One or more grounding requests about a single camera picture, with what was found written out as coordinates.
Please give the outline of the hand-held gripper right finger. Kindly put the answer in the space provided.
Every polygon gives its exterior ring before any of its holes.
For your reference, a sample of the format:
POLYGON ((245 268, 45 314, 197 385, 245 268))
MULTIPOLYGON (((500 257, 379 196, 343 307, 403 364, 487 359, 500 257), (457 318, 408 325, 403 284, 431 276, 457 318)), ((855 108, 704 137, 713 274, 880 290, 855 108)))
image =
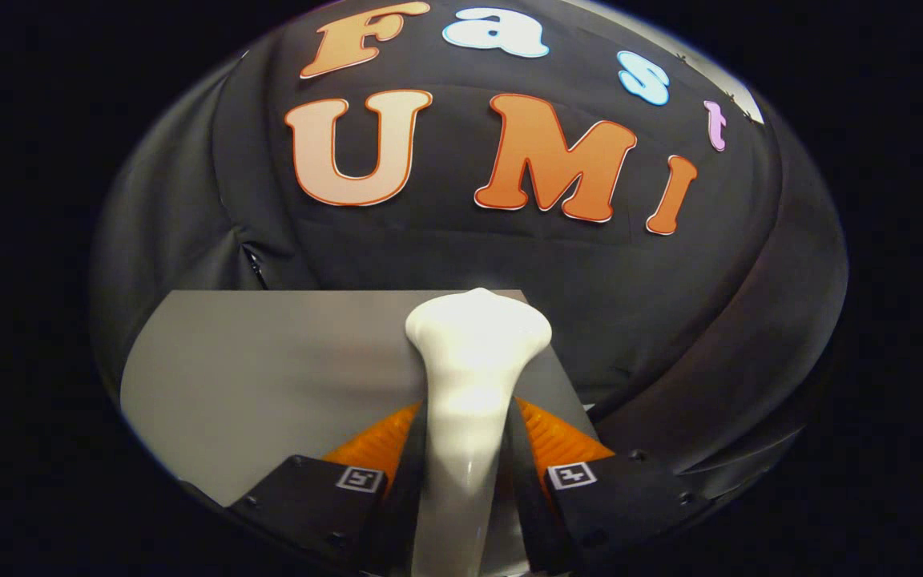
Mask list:
POLYGON ((615 575, 635 551, 711 510, 659 458, 615 452, 520 397, 508 409, 508 459, 531 570, 615 575))

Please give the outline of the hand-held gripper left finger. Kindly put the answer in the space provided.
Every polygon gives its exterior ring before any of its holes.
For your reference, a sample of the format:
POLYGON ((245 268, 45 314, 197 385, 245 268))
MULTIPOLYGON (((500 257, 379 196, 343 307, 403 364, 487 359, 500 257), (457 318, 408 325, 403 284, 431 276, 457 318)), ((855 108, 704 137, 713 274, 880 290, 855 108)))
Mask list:
POLYGON ((409 562, 425 469, 426 404, 325 458, 293 455, 234 502, 238 521, 331 576, 391 576, 409 562))

